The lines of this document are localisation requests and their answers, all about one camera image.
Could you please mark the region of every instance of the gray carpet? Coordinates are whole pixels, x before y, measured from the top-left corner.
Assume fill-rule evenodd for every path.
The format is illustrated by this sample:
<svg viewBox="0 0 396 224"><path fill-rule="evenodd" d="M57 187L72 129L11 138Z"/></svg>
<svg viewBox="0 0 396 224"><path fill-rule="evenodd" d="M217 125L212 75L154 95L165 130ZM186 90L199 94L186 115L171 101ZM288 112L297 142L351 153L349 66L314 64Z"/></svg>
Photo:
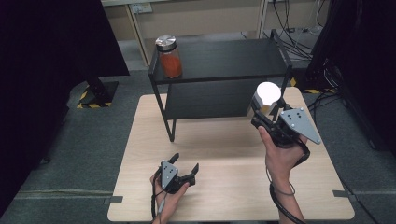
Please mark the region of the gray carpet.
<svg viewBox="0 0 396 224"><path fill-rule="evenodd" d="M106 199L117 180L139 97L152 94L152 88L147 71L102 80L120 83L111 107L77 109L86 84L72 90L70 110L49 153L50 163L30 174L0 223L111 223L106 218ZM308 105L317 97L304 94ZM393 223L395 158L370 148L341 100L320 107L316 118L334 167L347 187L379 223ZM356 211L352 220L311 223L374 223L355 197L351 202Z"/></svg>

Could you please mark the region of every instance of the glass jar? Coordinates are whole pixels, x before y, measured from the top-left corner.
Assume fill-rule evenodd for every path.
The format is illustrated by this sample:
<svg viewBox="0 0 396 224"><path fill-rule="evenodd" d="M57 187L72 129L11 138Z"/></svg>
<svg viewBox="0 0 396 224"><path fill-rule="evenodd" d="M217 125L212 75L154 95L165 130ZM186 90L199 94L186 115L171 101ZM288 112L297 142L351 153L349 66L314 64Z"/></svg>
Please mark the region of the glass jar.
<svg viewBox="0 0 396 224"><path fill-rule="evenodd" d="M178 77L182 73L176 39L171 35L162 35L155 41L160 56L161 67L167 77Z"/></svg>

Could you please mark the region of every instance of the wooden table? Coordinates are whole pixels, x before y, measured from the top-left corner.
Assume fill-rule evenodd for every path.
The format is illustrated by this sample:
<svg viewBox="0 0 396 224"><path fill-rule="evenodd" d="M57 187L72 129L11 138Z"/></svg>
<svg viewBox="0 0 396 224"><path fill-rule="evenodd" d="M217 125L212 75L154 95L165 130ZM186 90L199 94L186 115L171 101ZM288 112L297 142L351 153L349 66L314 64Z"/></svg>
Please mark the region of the wooden table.
<svg viewBox="0 0 396 224"><path fill-rule="evenodd" d="M298 89L287 88L286 102L306 105ZM111 203L111 221L151 221L149 178L162 160L175 153L178 175L199 162L196 185L188 189L172 221L277 220L265 174L265 147L248 117L183 119L177 138L169 142L154 95L140 98ZM348 198L334 197L344 190L323 144L309 142L311 157L294 168L290 182L306 219L351 219Z"/></svg>

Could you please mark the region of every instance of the jar lid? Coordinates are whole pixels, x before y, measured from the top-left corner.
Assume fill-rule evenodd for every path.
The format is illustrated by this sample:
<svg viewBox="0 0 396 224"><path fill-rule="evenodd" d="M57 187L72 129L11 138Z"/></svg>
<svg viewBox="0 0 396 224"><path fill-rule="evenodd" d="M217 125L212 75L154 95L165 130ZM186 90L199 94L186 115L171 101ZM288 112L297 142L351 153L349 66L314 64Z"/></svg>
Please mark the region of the jar lid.
<svg viewBox="0 0 396 224"><path fill-rule="evenodd" d="M176 44L176 39L172 35L162 35L155 40L155 45L157 46L158 51L170 51L172 49L175 49L177 44Z"/></svg>

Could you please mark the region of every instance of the black metal frame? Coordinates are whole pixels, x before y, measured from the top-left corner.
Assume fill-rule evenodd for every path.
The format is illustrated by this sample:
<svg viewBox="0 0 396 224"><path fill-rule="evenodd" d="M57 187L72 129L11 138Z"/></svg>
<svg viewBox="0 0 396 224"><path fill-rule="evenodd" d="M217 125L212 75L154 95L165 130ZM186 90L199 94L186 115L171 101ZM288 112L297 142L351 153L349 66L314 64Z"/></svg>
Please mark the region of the black metal frame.
<svg viewBox="0 0 396 224"><path fill-rule="evenodd" d="M287 87L288 81L291 78L292 63L291 63L291 60L290 60L290 57L289 57L288 53L286 52L286 50L285 50L285 48L283 46L282 40L280 39L280 37L277 34L276 30L272 30L271 31L270 39L274 39L275 42L277 43L278 47L280 48L280 52L281 52L281 54L283 56L283 60L284 60L284 62L286 64L286 73L285 73L284 80L283 80L283 83L282 83L282 86L281 86L281 98L280 99L283 99L284 91L285 91L285 89ZM163 106L163 101L161 99L160 91L159 91L158 86L157 86L158 83L156 82L156 80L154 78L154 75L155 75L155 73L156 73L156 71L157 71L159 66L160 65L159 65L158 52L155 50L153 55L152 55L151 64L150 64L150 67L149 67L149 70L148 70L148 76L149 76L149 79L150 79L150 83L151 83L152 89L154 90L154 94L155 94L155 97L157 99L158 106L159 106L159 108L161 110L161 114L163 116L163 122L165 124L166 131L167 131L167 133L169 135L169 140L171 142L174 142L175 141L175 131L176 131L176 122L177 122L177 120L173 119L172 130L171 130L171 127L170 127L170 125L168 123L169 119L166 116L165 108ZM231 78L231 79L229 79L229 78L212 78L212 79L205 79L205 80L202 80L202 81L234 80L234 79L248 79L248 78L258 78L258 77L234 77L234 78ZM171 88L172 88L172 79L170 78L168 83L166 83L166 84L169 85L168 86L168 91L170 91ZM278 103L279 103L280 108L281 108L282 107L282 103L284 104L284 101L279 101Z"/></svg>

